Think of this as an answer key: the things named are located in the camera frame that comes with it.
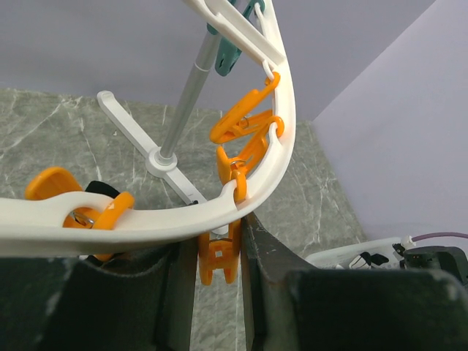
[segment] teal clothespin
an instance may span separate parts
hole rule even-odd
[[[231,5],[234,6],[235,3],[237,2],[237,0],[229,0],[229,2],[231,3]],[[206,24],[206,28],[208,29],[210,34],[212,34],[212,35],[217,35],[218,34],[218,31],[210,23]]]
[[[249,19],[252,11],[254,10],[255,4],[258,3],[260,5],[260,10],[263,12],[265,11],[265,2],[263,0],[249,0],[249,4],[247,5],[246,9],[242,13],[244,18],[247,20]],[[216,56],[216,63],[214,64],[215,70],[218,72],[219,75],[225,77],[231,72],[235,63],[239,59],[239,56],[242,54],[241,49],[237,48],[232,42],[227,40],[226,38],[222,38],[221,42],[219,43],[218,54]]]

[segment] marble countertop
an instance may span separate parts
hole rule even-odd
[[[161,145],[173,107],[122,104]],[[194,110],[184,142],[176,149],[179,168],[208,199],[222,188],[216,146],[208,139],[208,130],[220,115],[218,110]],[[58,165],[83,186],[102,180],[129,191],[137,199],[136,209],[184,205],[164,181],[146,172],[144,158],[107,119],[95,98],[0,90],[0,136],[2,197],[22,198],[36,174]],[[255,213],[266,229],[302,257],[366,240],[306,121],[298,122],[284,179]],[[197,279],[191,350],[245,350],[239,281],[227,285],[221,272],[215,273],[210,287]]]

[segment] metal pole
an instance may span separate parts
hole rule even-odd
[[[184,90],[182,91],[181,98],[178,101],[167,136],[159,150],[159,153],[156,154],[158,162],[162,165],[168,165],[172,162],[174,149],[176,148],[182,131],[189,120],[193,107],[200,96],[200,92],[203,89],[210,69],[213,66],[220,40],[220,34],[213,35],[208,31],[205,35],[200,52],[198,53],[197,59],[190,71],[190,75],[187,79]]]

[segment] orange clothespin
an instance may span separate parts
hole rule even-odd
[[[237,188],[234,193],[235,201],[241,201],[245,198],[239,197],[240,191],[246,192],[246,175],[249,174],[263,159],[268,150],[268,141],[266,140],[266,134],[270,124],[276,122],[278,129],[276,134],[280,137],[284,131],[283,120],[278,116],[271,116],[267,123],[260,129],[244,146],[238,156],[229,158],[227,157],[226,151],[222,146],[218,146],[216,149],[216,164],[218,167],[218,175],[221,183],[224,185],[228,181],[236,178]],[[244,177],[240,178],[239,175],[233,177],[233,171],[238,170],[243,173]]]
[[[273,72],[274,79],[266,78],[266,87],[262,91],[254,89],[234,105],[216,123],[210,132],[210,140],[216,144],[227,143],[231,140],[258,132],[265,122],[272,116],[273,111],[267,110],[252,117],[246,117],[278,86],[280,75]]]
[[[26,187],[27,200],[45,200],[65,192],[82,192],[75,177],[62,167],[50,167],[42,171]],[[135,199],[122,192],[100,213],[93,208],[77,208],[64,220],[65,228],[112,230],[125,210],[132,208]],[[109,260],[113,254],[96,254],[101,261]]]
[[[82,192],[75,177],[62,167],[49,167],[39,173],[26,187],[27,200],[45,200],[65,192]],[[100,215],[92,208],[77,208],[64,221],[65,228],[90,228]]]
[[[241,220],[229,224],[228,238],[210,240],[210,234],[198,236],[198,268],[203,285],[211,285],[213,271],[222,269],[228,284],[235,281],[241,250]]]

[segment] white stand leg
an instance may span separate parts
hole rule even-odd
[[[110,120],[146,158],[146,168],[150,174],[164,179],[187,205],[190,205],[194,201],[198,203],[206,202],[203,195],[177,168],[176,157],[173,157],[172,162],[168,165],[158,163],[156,156],[159,153],[160,147],[146,134],[133,117],[125,111],[110,91],[99,92],[97,94],[97,101]],[[213,230],[213,233],[218,235],[225,235],[227,232],[227,226]]]

